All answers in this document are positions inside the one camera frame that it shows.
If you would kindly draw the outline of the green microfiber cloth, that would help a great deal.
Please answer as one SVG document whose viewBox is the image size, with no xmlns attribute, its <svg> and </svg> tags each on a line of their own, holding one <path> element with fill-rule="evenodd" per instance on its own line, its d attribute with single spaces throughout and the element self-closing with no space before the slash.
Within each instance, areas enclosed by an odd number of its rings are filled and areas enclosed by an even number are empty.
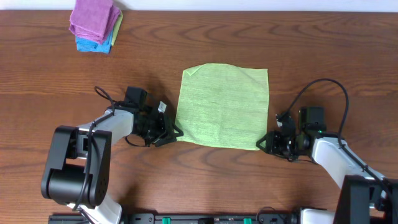
<svg viewBox="0 0 398 224">
<path fill-rule="evenodd" d="M 179 141 L 257 150 L 267 132 L 269 82 L 266 68 L 206 63 L 182 73 L 176 125 Z"/>
</svg>

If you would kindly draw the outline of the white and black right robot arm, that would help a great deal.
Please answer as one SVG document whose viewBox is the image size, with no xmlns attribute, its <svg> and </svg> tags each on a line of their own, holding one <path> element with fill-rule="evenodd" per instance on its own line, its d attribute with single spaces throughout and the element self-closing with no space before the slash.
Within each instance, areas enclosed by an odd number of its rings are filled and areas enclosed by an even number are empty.
<svg viewBox="0 0 398 224">
<path fill-rule="evenodd" d="M 397 181 L 370 168 L 345 140 L 327 132 L 322 107 L 301 108 L 298 123 L 289 114 L 276 120 L 279 128 L 260 138 L 257 148 L 289 162 L 307 156 L 340 188 L 335 212 L 302 207 L 284 223 L 397 223 Z"/>
</svg>

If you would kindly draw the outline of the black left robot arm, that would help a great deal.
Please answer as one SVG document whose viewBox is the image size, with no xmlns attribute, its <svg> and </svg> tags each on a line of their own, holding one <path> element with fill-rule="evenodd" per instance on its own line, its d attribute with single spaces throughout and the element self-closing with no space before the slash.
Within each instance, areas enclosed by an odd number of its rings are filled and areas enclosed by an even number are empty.
<svg viewBox="0 0 398 224">
<path fill-rule="evenodd" d="M 126 223 L 122 206 L 107 193 L 112 146 L 136 135 L 145 147 L 160 147 L 175 142 L 183 131 L 166 114 L 164 102 L 146 103 L 149 94 L 142 88 L 128 87 L 119 101 L 99 86 L 94 91 L 110 106 L 87 124 L 55 129 L 41 193 L 78 211 L 85 223 Z"/>
</svg>

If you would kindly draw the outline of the folded blue cloth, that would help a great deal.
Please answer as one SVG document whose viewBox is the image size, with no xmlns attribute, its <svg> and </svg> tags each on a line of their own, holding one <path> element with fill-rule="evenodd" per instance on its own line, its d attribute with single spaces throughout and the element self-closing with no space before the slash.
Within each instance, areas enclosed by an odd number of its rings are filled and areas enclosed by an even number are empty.
<svg viewBox="0 0 398 224">
<path fill-rule="evenodd" d="M 111 42 L 113 38 L 113 31 L 111 31 L 102 44 L 93 42 L 92 40 L 75 37 L 76 48 L 79 52 L 97 52 L 108 54 L 111 50 Z"/>
</svg>

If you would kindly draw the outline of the folded yellow-green cloth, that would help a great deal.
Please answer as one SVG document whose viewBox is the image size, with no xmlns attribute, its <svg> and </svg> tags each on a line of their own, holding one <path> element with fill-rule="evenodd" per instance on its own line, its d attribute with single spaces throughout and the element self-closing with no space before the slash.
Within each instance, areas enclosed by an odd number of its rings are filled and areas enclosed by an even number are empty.
<svg viewBox="0 0 398 224">
<path fill-rule="evenodd" d="M 118 36 L 118 32 L 121 26 L 123 20 L 123 12 L 120 11 L 118 18 L 116 19 L 116 22 L 114 24 L 113 27 L 113 36 L 112 36 L 112 40 L 111 40 L 111 45 L 113 46 L 116 42 L 117 36 Z"/>
</svg>

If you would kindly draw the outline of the folded purple cloth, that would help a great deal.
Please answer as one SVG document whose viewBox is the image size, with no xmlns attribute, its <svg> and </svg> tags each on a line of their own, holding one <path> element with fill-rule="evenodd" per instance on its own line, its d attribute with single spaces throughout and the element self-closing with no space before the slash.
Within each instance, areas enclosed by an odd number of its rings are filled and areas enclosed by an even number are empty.
<svg viewBox="0 0 398 224">
<path fill-rule="evenodd" d="M 76 0 L 69 30 L 79 38 L 102 44 L 121 13 L 113 0 Z"/>
</svg>

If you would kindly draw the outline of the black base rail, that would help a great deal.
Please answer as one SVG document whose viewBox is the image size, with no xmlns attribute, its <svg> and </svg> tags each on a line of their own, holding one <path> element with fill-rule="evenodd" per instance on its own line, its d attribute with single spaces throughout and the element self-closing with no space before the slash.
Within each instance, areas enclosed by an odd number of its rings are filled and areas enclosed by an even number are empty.
<svg viewBox="0 0 398 224">
<path fill-rule="evenodd" d="M 137 213 L 122 216 L 120 224 L 299 224 L 296 214 L 260 215 L 154 215 Z"/>
</svg>

